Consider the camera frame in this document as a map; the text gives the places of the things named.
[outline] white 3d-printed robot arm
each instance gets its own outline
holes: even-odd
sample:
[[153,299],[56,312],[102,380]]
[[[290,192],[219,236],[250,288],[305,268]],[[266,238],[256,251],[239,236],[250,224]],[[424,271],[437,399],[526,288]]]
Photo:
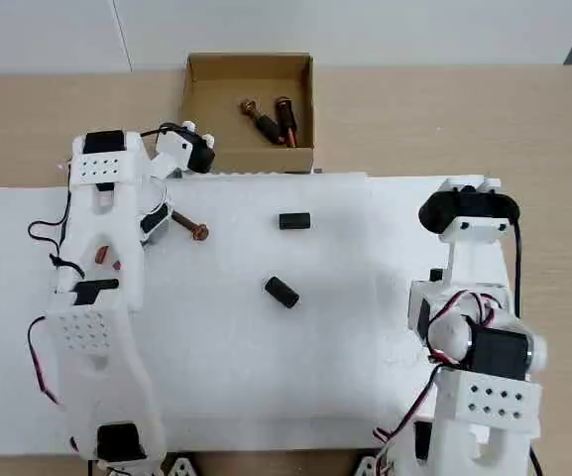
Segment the white 3d-printed robot arm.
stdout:
[[419,215],[450,245],[447,268],[414,282],[409,299],[409,327],[442,363],[435,414],[395,434],[368,464],[380,476],[524,476],[541,398],[529,373],[545,368],[546,344],[482,259],[517,226],[518,207],[498,180],[449,179]]
[[[165,132],[178,146],[170,172],[210,168],[214,140],[199,138],[194,128],[185,123]],[[138,133],[104,131],[73,141],[69,210],[46,313],[57,349],[59,403],[80,456],[132,476],[157,474],[167,453],[131,327],[131,319],[142,317],[143,244],[172,214],[162,182],[167,175],[155,170]]]

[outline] wooden table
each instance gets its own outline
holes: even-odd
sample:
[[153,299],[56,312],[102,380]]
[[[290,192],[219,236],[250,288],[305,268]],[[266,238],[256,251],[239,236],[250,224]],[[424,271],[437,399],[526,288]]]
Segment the wooden table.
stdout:
[[[77,134],[177,120],[181,83],[177,71],[0,76],[0,186],[64,183],[57,164]],[[572,66],[319,68],[314,91],[317,167],[486,174],[518,200],[523,314],[550,351],[539,376],[545,391],[535,447],[546,474],[572,474]],[[356,455],[195,460],[205,476],[349,475]],[[72,458],[0,460],[0,475],[9,474],[81,476],[84,466]]]

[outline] white foam board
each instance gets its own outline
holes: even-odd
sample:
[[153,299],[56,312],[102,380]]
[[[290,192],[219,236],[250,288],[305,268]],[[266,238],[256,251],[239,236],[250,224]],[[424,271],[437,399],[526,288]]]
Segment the white foam board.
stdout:
[[[172,226],[147,249],[134,332],[170,450],[371,447],[427,378],[406,329],[408,287],[446,264],[417,210],[443,178],[224,176],[168,180],[178,210],[209,225],[196,243]],[[64,188],[0,189],[0,454],[69,452],[64,417],[38,392],[25,343],[54,275],[27,224],[62,212]],[[310,211],[312,229],[277,215]],[[501,250],[487,256],[507,281]],[[277,275],[300,294],[263,291]],[[58,392],[54,350],[37,347]],[[429,401],[424,407],[432,412]]]

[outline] open cardboard box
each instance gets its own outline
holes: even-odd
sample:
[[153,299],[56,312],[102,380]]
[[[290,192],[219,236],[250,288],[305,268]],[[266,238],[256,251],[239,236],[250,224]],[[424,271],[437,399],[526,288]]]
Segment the open cardboard box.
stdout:
[[[298,147],[271,144],[241,113],[249,98],[277,120],[275,99],[287,96]],[[307,54],[191,54],[186,64],[182,119],[215,136],[214,171],[309,173],[314,152],[312,58]]]

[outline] red wire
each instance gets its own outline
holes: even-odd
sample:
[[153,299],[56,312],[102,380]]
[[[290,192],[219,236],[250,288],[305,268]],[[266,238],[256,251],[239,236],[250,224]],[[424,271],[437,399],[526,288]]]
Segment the red wire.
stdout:
[[39,322],[41,322],[43,320],[46,320],[46,317],[44,315],[42,315],[41,317],[37,317],[35,320],[32,321],[32,323],[28,327],[28,334],[27,334],[28,348],[30,349],[30,356],[32,357],[32,364],[35,368],[35,374],[37,375],[37,383],[39,384],[39,390],[41,390],[41,392],[43,394],[45,394],[46,397],[48,397],[54,404],[58,405],[57,397],[55,396],[55,394],[53,394],[53,392],[46,385],[46,381],[44,379],[44,373],[43,373],[43,370],[41,369],[41,362],[39,362],[39,356],[37,355],[37,352],[35,351],[35,346],[32,345],[32,328],[36,324],[38,324]]

